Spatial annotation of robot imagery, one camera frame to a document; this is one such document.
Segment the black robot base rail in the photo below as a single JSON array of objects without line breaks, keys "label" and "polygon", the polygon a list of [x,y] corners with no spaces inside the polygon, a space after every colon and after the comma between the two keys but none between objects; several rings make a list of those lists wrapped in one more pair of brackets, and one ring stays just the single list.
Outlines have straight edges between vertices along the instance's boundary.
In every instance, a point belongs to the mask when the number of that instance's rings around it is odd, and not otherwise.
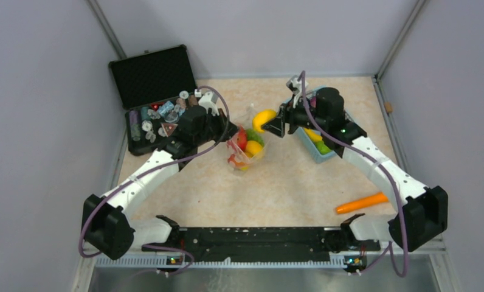
[{"label": "black robot base rail", "polygon": [[192,254],[196,262],[327,262],[331,254],[380,251],[378,242],[351,239],[339,227],[179,228],[164,247]]}]

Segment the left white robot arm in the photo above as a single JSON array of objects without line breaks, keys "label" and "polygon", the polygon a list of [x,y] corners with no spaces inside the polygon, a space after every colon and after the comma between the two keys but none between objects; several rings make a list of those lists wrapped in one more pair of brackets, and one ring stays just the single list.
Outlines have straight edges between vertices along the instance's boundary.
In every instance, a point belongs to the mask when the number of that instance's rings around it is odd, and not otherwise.
[{"label": "left white robot arm", "polygon": [[197,92],[202,95],[198,104],[185,111],[177,129],[162,140],[143,166],[103,195],[85,199],[78,240],[82,257],[92,256],[85,253],[85,243],[113,260],[136,245],[156,243],[168,252],[177,248],[179,235],[169,221],[154,218],[133,223],[131,217],[165,180],[237,132],[225,98],[211,86],[200,86]]}]

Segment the small yellow toy lemon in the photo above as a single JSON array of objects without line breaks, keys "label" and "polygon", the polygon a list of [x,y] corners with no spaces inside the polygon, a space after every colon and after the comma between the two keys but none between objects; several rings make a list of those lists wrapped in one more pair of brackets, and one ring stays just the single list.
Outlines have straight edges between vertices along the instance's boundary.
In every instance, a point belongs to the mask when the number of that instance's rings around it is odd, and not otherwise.
[{"label": "small yellow toy lemon", "polygon": [[252,129],[258,133],[264,133],[263,125],[274,119],[277,112],[273,109],[266,109],[258,112],[252,119]]}]

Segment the green toy grapes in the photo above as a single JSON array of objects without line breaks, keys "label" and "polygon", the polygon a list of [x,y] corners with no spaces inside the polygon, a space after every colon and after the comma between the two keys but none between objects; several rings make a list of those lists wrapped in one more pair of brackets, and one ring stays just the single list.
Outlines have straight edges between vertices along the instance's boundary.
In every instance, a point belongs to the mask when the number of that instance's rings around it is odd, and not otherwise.
[{"label": "green toy grapes", "polygon": [[246,138],[248,142],[255,141],[255,142],[258,142],[262,147],[264,147],[264,139],[255,130],[251,128],[246,129]]}]

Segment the clear dotted zip bag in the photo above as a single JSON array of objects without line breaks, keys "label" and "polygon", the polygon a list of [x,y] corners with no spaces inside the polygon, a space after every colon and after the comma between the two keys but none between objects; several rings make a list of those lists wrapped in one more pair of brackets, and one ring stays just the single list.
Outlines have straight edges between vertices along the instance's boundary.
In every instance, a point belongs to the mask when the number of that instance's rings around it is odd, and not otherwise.
[{"label": "clear dotted zip bag", "polygon": [[246,171],[262,160],[268,149],[270,135],[257,132],[253,128],[253,118],[257,115],[253,104],[246,107],[243,115],[235,118],[237,133],[226,142],[227,163],[235,171]]}]

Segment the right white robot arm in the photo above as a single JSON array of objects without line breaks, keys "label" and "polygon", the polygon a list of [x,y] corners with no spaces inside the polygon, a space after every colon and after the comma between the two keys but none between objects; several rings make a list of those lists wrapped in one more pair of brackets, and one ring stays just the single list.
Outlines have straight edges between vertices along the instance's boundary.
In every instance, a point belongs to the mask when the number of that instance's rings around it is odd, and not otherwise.
[{"label": "right white robot arm", "polygon": [[395,215],[359,214],[343,222],[342,246],[358,250],[366,240],[394,242],[407,252],[423,246],[448,228],[448,194],[440,186],[429,187],[388,158],[345,110],[335,88],[307,91],[305,73],[287,82],[292,92],[277,115],[262,129],[278,137],[299,128],[316,130],[323,143],[341,159],[355,166],[394,206]]}]

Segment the red toy apple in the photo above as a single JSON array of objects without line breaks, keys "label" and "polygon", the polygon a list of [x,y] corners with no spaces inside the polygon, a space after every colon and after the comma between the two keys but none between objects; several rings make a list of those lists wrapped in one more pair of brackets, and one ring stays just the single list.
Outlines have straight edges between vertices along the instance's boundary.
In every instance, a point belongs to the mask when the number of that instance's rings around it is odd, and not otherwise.
[{"label": "red toy apple", "polygon": [[238,127],[238,133],[236,138],[236,145],[241,151],[246,150],[247,146],[247,133],[243,127]]}]

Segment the blue perforated plastic basket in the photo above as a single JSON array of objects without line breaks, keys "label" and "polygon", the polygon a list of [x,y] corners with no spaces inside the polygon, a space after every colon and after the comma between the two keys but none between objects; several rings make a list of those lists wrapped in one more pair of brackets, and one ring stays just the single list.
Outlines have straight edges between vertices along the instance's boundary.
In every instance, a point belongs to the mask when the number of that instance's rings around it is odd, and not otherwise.
[{"label": "blue perforated plastic basket", "polygon": [[[312,90],[309,90],[307,92],[307,98],[313,99],[315,97],[316,92],[320,89],[327,88],[327,86],[319,86],[316,87]],[[350,122],[355,122],[353,117],[349,112],[344,110],[345,113],[345,118],[348,119]],[[335,151],[328,151],[325,154],[322,154],[318,149],[317,149],[317,144],[316,142],[312,141],[308,135],[307,132],[303,128],[298,128],[296,132],[294,133],[295,136],[299,138],[303,146],[306,148],[307,152],[311,155],[313,161],[317,164],[321,164],[329,159],[332,159],[333,157],[337,156],[337,153]]]}]

